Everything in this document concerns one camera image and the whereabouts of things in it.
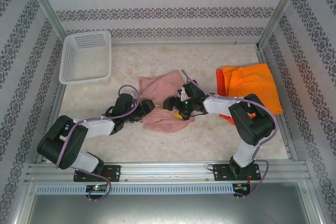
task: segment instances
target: patterned wallpaper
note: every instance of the patterned wallpaper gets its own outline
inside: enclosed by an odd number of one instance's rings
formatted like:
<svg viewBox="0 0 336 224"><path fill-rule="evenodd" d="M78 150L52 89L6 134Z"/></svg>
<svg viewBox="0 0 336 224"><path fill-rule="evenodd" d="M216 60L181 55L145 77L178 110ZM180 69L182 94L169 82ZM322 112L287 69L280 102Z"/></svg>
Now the patterned wallpaper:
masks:
<svg viewBox="0 0 336 224"><path fill-rule="evenodd" d="M46 130L62 42L37 0L0 0L0 223Z"/></svg>
<svg viewBox="0 0 336 224"><path fill-rule="evenodd" d="M50 0L68 34L112 43L257 42L279 0Z"/></svg>
<svg viewBox="0 0 336 224"><path fill-rule="evenodd" d="M291 0L264 48L327 223L336 222L335 10L335 0Z"/></svg>

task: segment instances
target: pink cloth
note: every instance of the pink cloth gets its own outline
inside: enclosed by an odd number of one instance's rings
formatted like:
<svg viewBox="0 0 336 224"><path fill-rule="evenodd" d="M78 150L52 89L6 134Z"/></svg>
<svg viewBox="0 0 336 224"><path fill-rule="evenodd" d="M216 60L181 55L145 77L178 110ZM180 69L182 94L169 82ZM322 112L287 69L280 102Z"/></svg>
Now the pink cloth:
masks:
<svg viewBox="0 0 336 224"><path fill-rule="evenodd" d="M177 91L181 89L183 84L184 81L178 71L173 71L165 76L140 77L140 100L150 99L159 106L142 119L145 129L173 133L195 121L194 118L187 121L175 118L176 109L173 111L162 109L162 104L167 98L178 96Z"/></svg>

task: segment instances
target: white plastic basket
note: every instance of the white plastic basket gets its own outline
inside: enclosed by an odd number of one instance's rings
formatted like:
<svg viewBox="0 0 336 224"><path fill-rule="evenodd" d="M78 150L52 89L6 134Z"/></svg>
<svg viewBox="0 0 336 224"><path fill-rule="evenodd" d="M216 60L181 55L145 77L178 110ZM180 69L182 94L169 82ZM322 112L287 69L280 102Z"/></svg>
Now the white plastic basket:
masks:
<svg viewBox="0 0 336 224"><path fill-rule="evenodd" d="M108 83L111 77L111 34L92 31L68 35L64 40L59 82Z"/></svg>

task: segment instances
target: orange cloth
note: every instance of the orange cloth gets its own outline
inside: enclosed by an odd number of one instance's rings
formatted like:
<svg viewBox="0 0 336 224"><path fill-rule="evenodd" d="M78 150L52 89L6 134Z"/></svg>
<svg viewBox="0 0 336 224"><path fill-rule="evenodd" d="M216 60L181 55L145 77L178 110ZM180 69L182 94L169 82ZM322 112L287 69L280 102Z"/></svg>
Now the orange cloth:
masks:
<svg viewBox="0 0 336 224"><path fill-rule="evenodd" d="M217 93L227 97L245 97L256 94L273 114L283 112L277 87L266 63L248 67L222 67L217 69ZM232 124L229 116L221 115Z"/></svg>

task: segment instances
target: vent grille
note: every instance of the vent grille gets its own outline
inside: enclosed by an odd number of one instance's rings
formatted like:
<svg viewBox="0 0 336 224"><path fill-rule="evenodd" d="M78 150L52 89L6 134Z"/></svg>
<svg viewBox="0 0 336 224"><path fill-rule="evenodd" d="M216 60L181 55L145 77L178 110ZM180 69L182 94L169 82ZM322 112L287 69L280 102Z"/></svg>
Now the vent grille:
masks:
<svg viewBox="0 0 336 224"><path fill-rule="evenodd" d="M83 195L86 185L41 185L38 195ZM233 194L232 184L112 185L112 195Z"/></svg>

